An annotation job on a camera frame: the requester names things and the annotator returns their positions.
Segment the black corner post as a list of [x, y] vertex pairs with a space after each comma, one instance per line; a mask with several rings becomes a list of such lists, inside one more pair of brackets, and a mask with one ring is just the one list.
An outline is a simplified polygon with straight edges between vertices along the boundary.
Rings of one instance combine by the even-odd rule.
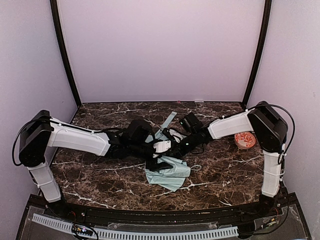
[[79, 108], [82, 105], [82, 101], [76, 86], [76, 81], [73, 76], [69, 56], [67, 53], [67, 47], [65, 44], [64, 40], [64, 34], [63, 34], [63, 29], [62, 29], [62, 24], [61, 24], [61, 19], [60, 19], [60, 14], [59, 14], [59, 6], [58, 6], [58, 1], [57, 0], [50, 0], [50, 9], [51, 9], [51, 15], [52, 15], [52, 20], [53, 20], [53, 25], [54, 25], [54, 30], [55, 30], [55, 35], [58, 43], [58, 48], [60, 51], [60, 56], [62, 59], [64, 71], [67, 77], [68, 85], [70, 87], [74, 102]]
[[250, 75], [248, 78], [248, 83], [244, 92], [244, 96], [241, 101], [241, 107], [245, 109], [248, 105], [251, 93], [254, 88], [255, 80], [258, 74], [261, 58], [263, 55], [263, 50], [265, 46], [265, 40], [267, 36], [269, 20], [271, 15], [271, 8], [272, 8], [272, 0], [265, 0], [264, 1], [264, 8], [263, 8], [263, 15], [261, 21], [261, 27], [259, 32], [259, 38], [257, 42], [257, 47], [254, 55], [254, 60], [252, 63], [252, 68], [250, 71]]

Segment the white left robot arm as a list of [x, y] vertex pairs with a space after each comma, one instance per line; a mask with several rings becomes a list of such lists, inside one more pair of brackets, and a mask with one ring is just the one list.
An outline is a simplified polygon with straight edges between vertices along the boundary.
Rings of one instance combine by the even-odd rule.
[[119, 159], [134, 156], [143, 159], [145, 167], [153, 172], [172, 168], [158, 161], [171, 149], [171, 140], [156, 139], [152, 127], [142, 119], [133, 120], [126, 128], [91, 130], [62, 122], [51, 117], [48, 110], [41, 110], [19, 130], [13, 146], [19, 147], [19, 161], [14, 165], [28, 169], [50, 204], [62, 201], [63, 193], [45, 157], [48, 147]]

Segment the black left corner post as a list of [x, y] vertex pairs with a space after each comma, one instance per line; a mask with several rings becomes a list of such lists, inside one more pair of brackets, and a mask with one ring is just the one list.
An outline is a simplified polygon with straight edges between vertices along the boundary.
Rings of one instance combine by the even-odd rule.
[[69, 56], [67, 53], [67, 47], [65, 44], [64, 40], [64, 34], [63, 34], [63, 29], [62, 29], [62, 24], [61, 24], [61, 19], [60, 19], [60, 14], [59, 14], [59, 6], [58, 6], [58, 1], [57, 0], [50, 0], [50, 9], [51, 9], [51, 15], [52, 15], [52, 20], [53, 20], [53, 25], [54, 25], [54, 30], [55, 30], [55, 35], [58, 43], [58, 48], [60, 51], [60, 56], [62, 59], [64, 71], [67, 77], [68, 85], [70, 87], [74, 102], [79, 108], [82, 105], [82, 101], [76, 86], [76, 81], [73, 76]]

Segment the black and mint umbrella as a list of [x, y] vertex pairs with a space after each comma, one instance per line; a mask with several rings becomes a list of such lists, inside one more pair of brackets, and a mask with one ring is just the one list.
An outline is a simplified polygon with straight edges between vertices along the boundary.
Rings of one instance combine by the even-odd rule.
[[[169, 126], [172, 120], [177, 115], [176, 112], [171, 112], [168, 118], [161, 125], [160, 129], [155, 133], [154, 136], [149, 135], [146, 139], [146, 143], [156, 143], [162, 140], [170, 140], [168, 136], [165, 136], [163, 131]], [[174, 143], [179, 143], [185, 136], [178, 133], [176, 130], [169, 130], [170, 136], [173, 137], [171, 140], [171, 149], [174, 146]], [[166, 162], [173, 166], [171, 169], [164, 169], [160, 171], [150, 171], [145, 167], [145, 176], [149, 184], [159, 185], [171, 192], [176, 192], [178, 189], [182, 187], [185, 182], [185, 179], [188, 178], [192, 171], [199, 171], [202, 166], [199, 164], [188, 166], [187, 162], [174, 158], [171, 156], [167, 156], [165, 153], [163, 156], [158, 158], [158, 163]]]

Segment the orange patterned ceramic bowl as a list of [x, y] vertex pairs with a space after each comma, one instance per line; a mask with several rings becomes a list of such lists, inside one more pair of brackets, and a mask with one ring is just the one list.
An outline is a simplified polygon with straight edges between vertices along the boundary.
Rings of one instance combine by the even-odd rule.
[[256, 138], [251, 132], [240, 132], [234, 135], [235, 144], [241, 150], [252, 148], [256, 144]]

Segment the black right corner post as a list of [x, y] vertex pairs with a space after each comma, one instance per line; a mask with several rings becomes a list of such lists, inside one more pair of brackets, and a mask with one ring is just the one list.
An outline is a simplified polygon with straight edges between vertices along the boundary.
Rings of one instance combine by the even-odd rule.
[[259, 38], [257, 42], [257, 47], [254, 55], [254, 60], [252, 63], [252, 68], [250, 71], [250, 75], [248, 78], [248, 83], [244, 92], [244, 96], [241, 101], [241, 107], [245, 109], [248, 105], [251, 93], [254, 88], [255, 80], [258, 74], [261, 58], [263, 55], [263, 50], [265, 46], [265, 40], [267, 36], [269, 20], [271, 15], [271, 8], [272, 8], [272, 0], [265, 0], [264, 1], [264, 8], [263, 8], [263, 15], [261, 21], [261, 27], [259, 32]]

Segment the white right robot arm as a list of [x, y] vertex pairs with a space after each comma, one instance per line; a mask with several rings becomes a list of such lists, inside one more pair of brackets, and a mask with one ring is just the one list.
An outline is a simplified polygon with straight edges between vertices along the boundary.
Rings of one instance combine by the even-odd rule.
[[168, 154], [180, 158], [199, 145], [239, 133], [254, 133], [264, 157], [261, 193], [273, 198], [280, 189], [285, 172], [285, 156], [292, 143], [287, 139], [288, 124], [277, 109], [285, 111], [281, 106], [261, 101], [242, 112], [217, 118], [207, 124], [189, 113], [179, 121], [187, 132], [183, 138], [175, 136], [174, 129], [166, 127], [162, 130], [172, 142]]

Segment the black front table rail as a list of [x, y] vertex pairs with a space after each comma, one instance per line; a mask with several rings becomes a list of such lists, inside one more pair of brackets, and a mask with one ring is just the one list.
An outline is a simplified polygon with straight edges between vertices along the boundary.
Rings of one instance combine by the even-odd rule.
[[295, 193], [288, 196], [281, 195], [277, 199], [280, 206], [275, 206], [267, 211], [259, 210], [263, 204], [260, 202], [247, 203], [236, 206], [209, 208], [201, 210], [184, 211], [133, 211], [118, 210], [101, 207], [85, 206], [67, 203], [68, 211], [64, 219], [90, 227], [108, 226], [110, 224], [138, 224], [138, 225], [191, 225], [215, 223], [222, 225], [246, 225], [262, 217], [278, 216], [285, 213], [285, 207], [299, 207]]

